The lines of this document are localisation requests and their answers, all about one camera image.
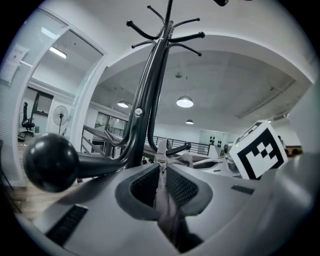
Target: black and white marker cube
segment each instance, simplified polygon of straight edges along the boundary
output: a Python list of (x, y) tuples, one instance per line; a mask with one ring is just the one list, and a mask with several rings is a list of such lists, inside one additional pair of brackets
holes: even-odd
[(257, 121), (239, 136), (230, 156), (243, 179), (257, 179), (269, 169), (279, 168), (288, 161), (278, 135), (266, 120)]

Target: screw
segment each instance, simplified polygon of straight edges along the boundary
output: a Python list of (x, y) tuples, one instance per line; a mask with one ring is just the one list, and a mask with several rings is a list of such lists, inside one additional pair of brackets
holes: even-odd
[(140, 117), (140, 116), (142, 115), (143, 111), (142, 111), (141, 108), (137, 108), (134, 113), (135, 113), (135, 115), (136, 115), (137, 117)]

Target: wooden floor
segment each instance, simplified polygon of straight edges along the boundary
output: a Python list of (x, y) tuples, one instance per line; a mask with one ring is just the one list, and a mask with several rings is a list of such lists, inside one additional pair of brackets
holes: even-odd
[(12, 191), (10, 187), (7, 187), (10, 197), (13, 199), (14, 203), (22, 211), (22, 214), (29, 220), (34, 220), (38, 217), (46, 208), (48, 208), (55, 201), (59, 200), (63, 196), (67, 195), (71, 191), (76, 190), (81, 183), (74, 183), (70, 188), (61, 193), (49, 193), (42, 191), (41, 189), (35, 187), (28, 179), (23, 169), (23, 155), (27, 144), (30, 143), (33, 138), (27, 137), (25, 142), (18, 142), (18, 150), (20, 155), (20, 164), (23, 170), (24, 179), (26, 187), (14, 187)]

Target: metal railing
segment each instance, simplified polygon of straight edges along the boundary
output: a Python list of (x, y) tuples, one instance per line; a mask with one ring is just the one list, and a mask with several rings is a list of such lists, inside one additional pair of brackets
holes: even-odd
[[(83, 142), (81, 142), (82, 148), (84, 149), (84, 151), (88, 154), (97, 152), (100, 153), (103, 157), (106, 157), (106, 142), (108, 141), (108, 138), (106, 137), (106, 135), (104, 134), (103, 131), (99, 131), (97, 129), (94, 128), (90, 128), (87, 126), (83, 127), (83, 130), (86, 130), (87, 132), (95, 135), (96, 137), (100, 138), (100, 139), (94, 139), (92, 142), (89, 141), (86, 137), (84, 137), (82, 135), (82, 139), (85, 140), (89, 145), (91, 145), (92, 147), (92, 152), (89, 152), (86, 147), (84, 146)], [(108, 131), (114, 135), (117, 135), (119, 137), (124, 136), (124, 130), (123, 129), (119, 129), (119, 128), (115, 128), (115, 127), (108, 127)], [(157, 146), (162, 140), (164, 139), (168, 139), (172, 145), (172, 148), (177, 148), (180, 146), (183, 146), (187, 141), (184, 140), (179, 140), (179, 139), (173, 139), (173, 138), (164, 138), (164, 137), (160, 137), (160, 136), (153, 136), (153, 142), (154, 144)], [(208, 156), (209, 155), (209, 150), (210, 150), (210, 145), (208, 144), (201, 144), (201, 143), (193, 143), (191, 142), (191, 148), (188, 150), (185, 150), (189, 153), (195, 153), (195, 154), (199, 154), (199, 155), (204, 155), (204, 156)]]

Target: standing fan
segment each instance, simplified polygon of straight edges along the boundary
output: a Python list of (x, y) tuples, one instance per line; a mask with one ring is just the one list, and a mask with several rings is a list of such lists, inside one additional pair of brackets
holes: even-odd
[(59, 135), (60, 128), (68, 121), (68, 110), (64, 106), (57, 106), (53, 111), (53, 121), (59, 126)]

